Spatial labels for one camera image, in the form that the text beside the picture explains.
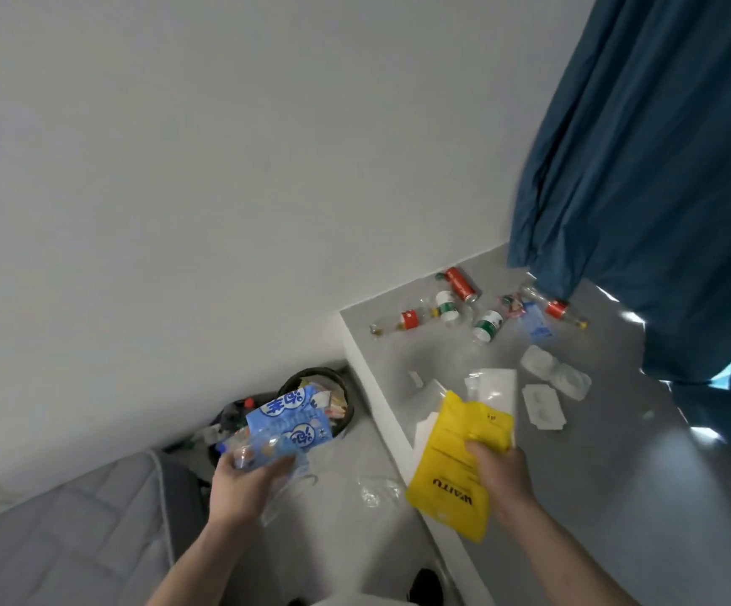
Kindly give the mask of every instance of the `gray surface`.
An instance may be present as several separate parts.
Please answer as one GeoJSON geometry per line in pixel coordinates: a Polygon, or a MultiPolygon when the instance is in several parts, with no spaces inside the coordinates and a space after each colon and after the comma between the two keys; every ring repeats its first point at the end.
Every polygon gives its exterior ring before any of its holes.
{"type": "MultiPolygon", "coordinates": [[[[504,267],[505,247],[462,264],[484,297],[514,291],[523,271],[504,267]]],[[[469,327],[441,323],[374,340],[376,316],[431,291],[432,277],[342,311],[365,361],[406,436],[430,407],[408,401],[408,370],[463,395],[477,367],[519,367],[530,341],[522,325],[505,324],[488,346],[469,327]]],[[[620,304],[582,283],[573,304],[590,319],[581,332],[549,319],[554,336],[540,345],[593,379],[588,397],[560,394],[568,424],[537,431],[522,397],[518,443],[526,450],[540,501],[634,597],[645,604],[731,603],[731,451],[695,439],[667,388],[640,373],[643,330],[619,316],[620,304]],[[654,412],[654,418],[643,414],[654,412]]],[[[519,384],[541,382],[522,368],[519,384]]],[[[498,604],[547,604],[517,546],[496,525],[482,544],[464,540],[498,604]]]]}
{"type": "Polygon", "coordinates": [[[157,452],[0,515],[0,606],[141,606],[204,523],[195,478],[157,452]]]}

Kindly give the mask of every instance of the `floor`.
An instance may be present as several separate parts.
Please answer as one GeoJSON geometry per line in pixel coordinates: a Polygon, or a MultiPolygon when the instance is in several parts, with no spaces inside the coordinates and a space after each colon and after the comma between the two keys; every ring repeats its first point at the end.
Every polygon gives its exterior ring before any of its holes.
{"type": "MultiPolygon", "coordinates": [[[[351,397],[355,416],[346,433],[313,449],[310,474],[270,501],[261,533],[231,577],[230,603],[313,603],[351,592],[404,601],[422,567],[439,572],[446,604],[459,603],[374,420],[356,391],[351,397]]],[[[205,457],[186,456],[208,479],[205,457]]]]}

